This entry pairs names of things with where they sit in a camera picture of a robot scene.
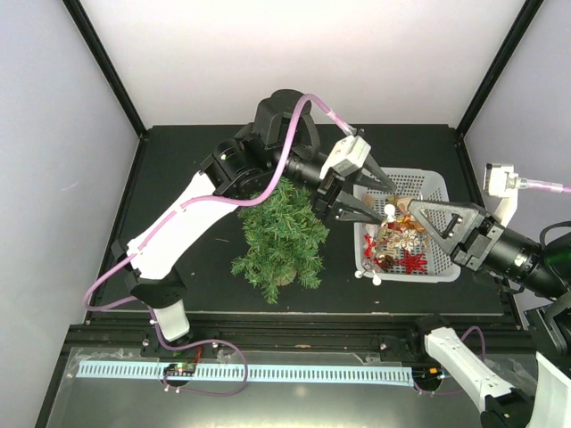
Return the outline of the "small green christmas tree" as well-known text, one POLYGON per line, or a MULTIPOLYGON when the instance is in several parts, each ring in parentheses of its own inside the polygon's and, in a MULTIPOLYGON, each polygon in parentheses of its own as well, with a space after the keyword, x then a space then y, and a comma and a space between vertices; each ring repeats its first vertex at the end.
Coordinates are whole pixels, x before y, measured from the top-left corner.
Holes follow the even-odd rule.
POLYGON ((319 288, 324 269, 319 250, 329 229, 312 211, 309 190, 282 178, 265 202, 240 209, 238 217, 248 251, 232 261, 233 275, 243 276, 269 304, 294 282, 319 288))

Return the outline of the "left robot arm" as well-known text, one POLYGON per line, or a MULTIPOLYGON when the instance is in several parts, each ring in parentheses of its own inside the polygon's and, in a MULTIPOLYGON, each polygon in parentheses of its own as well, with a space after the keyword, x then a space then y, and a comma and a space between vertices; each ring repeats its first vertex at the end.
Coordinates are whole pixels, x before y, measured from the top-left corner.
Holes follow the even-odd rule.
POLYGON ((129 293, 150 308, 172 356, 185 354, 192 335, 186 287, 175 264, 211 226, 239 207, 269 196, 281 177, 314 194, 321 218, 371 223, 380 217, 349 193, 360 185, 393 193, 396 185, 371 154, 362 133, 315 95, 279 89, 258 104, 253 122, 218 144, 182 194, 140 235, 115 242, 112 254, 128 271, 129 293))

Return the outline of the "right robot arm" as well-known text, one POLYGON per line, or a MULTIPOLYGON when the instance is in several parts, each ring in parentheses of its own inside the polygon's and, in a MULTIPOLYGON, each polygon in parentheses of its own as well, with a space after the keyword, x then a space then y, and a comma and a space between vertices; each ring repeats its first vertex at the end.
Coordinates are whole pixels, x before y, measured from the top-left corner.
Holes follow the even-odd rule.
POLYGON ((470 397, 483 427, 570 425, 570 235, 534 241, 509 228, 517 205, 503 199, 494 213, 474 203, 413 200, 407 210, 452 263, 500 276, 547 300, 525 312, 536 349, 538 380, 529 396, 502 379, 440 315, 421 317, 405 338, 416 359, 438 362, 470 397))

